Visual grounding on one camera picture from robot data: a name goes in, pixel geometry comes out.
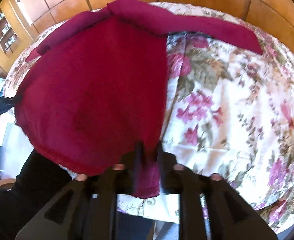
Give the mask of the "black sleeved left forearm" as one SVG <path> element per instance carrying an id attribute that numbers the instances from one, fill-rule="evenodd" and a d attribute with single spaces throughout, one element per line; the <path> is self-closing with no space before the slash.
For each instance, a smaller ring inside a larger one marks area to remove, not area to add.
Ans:
<path id="1" fill-rule="evenodd" d="M 33 150 L 11 190 L 0 191 L 0 239 L 15 239 L 71 180 L 66 170 Z"/>

